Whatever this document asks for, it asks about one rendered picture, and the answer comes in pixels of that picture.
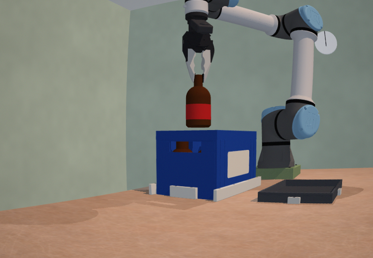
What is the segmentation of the blue plastic crate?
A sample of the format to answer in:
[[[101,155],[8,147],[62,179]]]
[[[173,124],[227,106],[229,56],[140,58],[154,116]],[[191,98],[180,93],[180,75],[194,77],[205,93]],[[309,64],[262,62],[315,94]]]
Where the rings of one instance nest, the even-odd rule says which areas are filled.
[[[172,152],[176,141],[189,141],[193,153]],[[198,199],[213,200],[214,189],[255,177],[256,131],[156,131],[156,194],[195,187]]]

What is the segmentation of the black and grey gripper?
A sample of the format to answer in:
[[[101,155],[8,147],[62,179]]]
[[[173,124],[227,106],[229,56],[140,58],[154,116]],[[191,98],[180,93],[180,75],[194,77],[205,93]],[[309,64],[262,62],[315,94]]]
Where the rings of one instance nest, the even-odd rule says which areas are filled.
[[[202,53],[201,69],[203,71],[203,83],[205,82],[214,55],[213,40],[210,34],[197,33],[191,26],[191,19],[207,20],[208,15],[203,12],[190,12],[185,15],[188,24],[188,31],[182,37],[182,51],[186,59],[186,65],[192,82],[195,81],[194,57],[197,53]]]

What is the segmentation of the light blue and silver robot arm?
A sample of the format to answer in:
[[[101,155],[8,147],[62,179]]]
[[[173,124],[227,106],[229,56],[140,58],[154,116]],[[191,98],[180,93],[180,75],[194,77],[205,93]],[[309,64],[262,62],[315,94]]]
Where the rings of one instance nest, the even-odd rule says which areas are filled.
[[[203,12],[213,18],[294,40],[291,96],[286,106],[263,110],[262,150],[258,168],[294,167],[290,140],[312,137],[320,125],[320,115],[312,100],[314,42],[323,28],[318,11],[301,6],[284,15],[266,15],[237,6],[239,0],[185,0],[185,14]]]

